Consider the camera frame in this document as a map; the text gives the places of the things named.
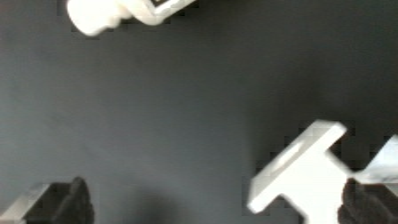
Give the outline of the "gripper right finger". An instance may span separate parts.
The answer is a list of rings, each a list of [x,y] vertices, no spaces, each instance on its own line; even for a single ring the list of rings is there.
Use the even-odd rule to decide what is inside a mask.
[[[398,224],[398,196],[382,184],[348,179],[338,209],[338,224]]]

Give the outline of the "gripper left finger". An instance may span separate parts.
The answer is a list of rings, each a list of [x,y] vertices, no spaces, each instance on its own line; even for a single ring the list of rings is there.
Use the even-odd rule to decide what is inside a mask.
[[[0,224],[94,224],[94,206],[84,178],[38,184],[0,214]]]

